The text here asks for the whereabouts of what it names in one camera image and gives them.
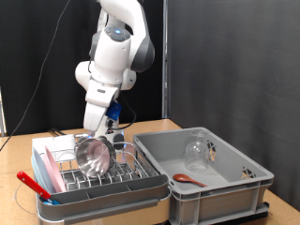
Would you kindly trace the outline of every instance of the bin handle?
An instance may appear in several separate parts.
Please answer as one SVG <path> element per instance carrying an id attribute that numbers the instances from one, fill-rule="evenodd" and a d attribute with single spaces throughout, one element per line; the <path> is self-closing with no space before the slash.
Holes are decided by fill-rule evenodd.
<path id="1" fill-rule="evenodd" d="M 109 216 L 114 216 L 116 214 L 127 213 L 134 210 L 154 207 L 157 205 L 158 205 L 157 199 L 146 200 L 142 202 L 135 202 L 135 203 L 124 204 L 124 205 L 115 206 L 111 208 L 105 208 L 90 213 L 79 214 L 76 216 L 64 217 L 64 221 L 65 221 L 65 225 L 69 225 L 69 224 L 74 224 L 79 222 L 85 222 L 87 220 L 105 218 Z"/>

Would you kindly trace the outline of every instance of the red handle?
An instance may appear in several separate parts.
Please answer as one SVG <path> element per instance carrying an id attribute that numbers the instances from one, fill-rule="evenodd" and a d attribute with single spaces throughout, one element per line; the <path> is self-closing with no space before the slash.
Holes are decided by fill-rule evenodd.
<path id="1" fill-rule="evenodd" d="M 51 195 L 25 172 L 18 172 L 17 177 L 45 200 L 50 199 Z"/>

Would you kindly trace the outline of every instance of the orange spoon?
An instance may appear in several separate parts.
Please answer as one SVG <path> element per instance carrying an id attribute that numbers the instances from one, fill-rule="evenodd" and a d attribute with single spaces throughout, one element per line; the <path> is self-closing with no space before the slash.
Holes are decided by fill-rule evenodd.
<path id="1" fill-rule="evenodd" d="M 187 176 L 185 174 L 182 174 L 182 173 L 175 174 L 172 177 L 172 179 L 175 180 L 175 181 L 178 181 L 178 182 L 191 182 L 191 183 L 194 183 L 196 185 L 199 185 L 200 187 L 207 187 L 207 185 L 205 185 L 203 183 L 200 183 L 200 182 L 197 182 L 197 181 L 193 180 L 192 178 L 190 178 L 189 176 Z"/>

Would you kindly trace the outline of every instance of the gray plastic tray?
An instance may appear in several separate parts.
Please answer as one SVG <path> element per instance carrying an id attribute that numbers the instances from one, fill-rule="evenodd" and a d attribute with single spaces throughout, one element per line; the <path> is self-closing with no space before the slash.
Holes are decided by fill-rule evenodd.
<path id="1" fill-rule="evenodd" d="M 169 177 L 173 192 L 171 224 L 213 224 L 266 212 L 263 194 L 274 175 L 215 134 L 210 133 L 205 140 L 209 168 L 205 172 L 185 168 L 186 147 L 196 140 L 190 134 L 192 129 L 133 136 L 140 152 L 137 158 L 147 172 L 156 170 Z M 176 173 L 185 173 L 208 187 L 175 182 Z"/>

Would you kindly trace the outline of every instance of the clear glass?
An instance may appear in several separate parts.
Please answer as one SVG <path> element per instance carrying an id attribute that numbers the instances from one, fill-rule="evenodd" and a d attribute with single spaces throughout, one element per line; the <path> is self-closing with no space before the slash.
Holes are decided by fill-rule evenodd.
<path id="1" fill-rule="evenodd" d="M 205 144 L 204 137 L 208 135 L 205 129 L 193 129 L 190 134 L 197 137 L 196 142 L 187 146 L 185 155 L 185 166 L 193 172 L 204 172 L 208 167 L 208 148 Z"/>

